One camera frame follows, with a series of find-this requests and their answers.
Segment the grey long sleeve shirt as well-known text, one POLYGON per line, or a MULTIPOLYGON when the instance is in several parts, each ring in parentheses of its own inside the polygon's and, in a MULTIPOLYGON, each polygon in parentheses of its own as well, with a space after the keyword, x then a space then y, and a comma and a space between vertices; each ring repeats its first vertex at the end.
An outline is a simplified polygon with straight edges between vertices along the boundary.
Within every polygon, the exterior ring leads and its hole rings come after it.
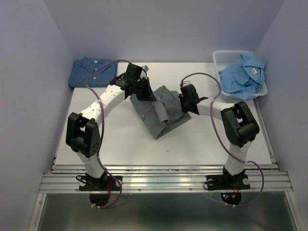
POLYGON ((154 91, 156 101, 141 102, 136 95, 130 97, 136 113, 155 140, 191 119, 188 113, 182 111, 179 95, 177 91, 161 86, 154 91))

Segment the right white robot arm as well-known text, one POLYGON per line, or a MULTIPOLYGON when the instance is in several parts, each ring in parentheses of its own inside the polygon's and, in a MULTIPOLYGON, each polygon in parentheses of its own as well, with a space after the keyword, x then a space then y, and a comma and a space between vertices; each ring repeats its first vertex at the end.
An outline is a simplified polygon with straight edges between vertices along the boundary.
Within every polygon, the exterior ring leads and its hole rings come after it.
POLYGON ((260 132, 259 125, 245 102, 221 103, 199 97, 193 84, 180 84, 180 104, 183 112, 209 116, 211 122, 222 121, 229 148, 224 147, 228 159, 220 175, 207 175, 204 188, 209 191, 250 189, 245 174, 248 149, 260 132))

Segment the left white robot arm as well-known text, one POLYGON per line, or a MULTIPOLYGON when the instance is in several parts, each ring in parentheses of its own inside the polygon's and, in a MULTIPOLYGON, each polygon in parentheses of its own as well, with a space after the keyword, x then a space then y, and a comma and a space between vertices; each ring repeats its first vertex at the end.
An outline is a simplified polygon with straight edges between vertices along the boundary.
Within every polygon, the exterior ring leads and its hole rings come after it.
POLYGON ((147 66, 129 63, 126 71, 112 79, 103 94, 97 95, 96 101, 88 108, 68 116, 65 142, 77 153, 86 170, 85 175, 76 177, 80 191, 121 189, 121 176, 112 177, 99 157, 104 119, 131 95, 139 101, 156 101, 147 72, 147 66))

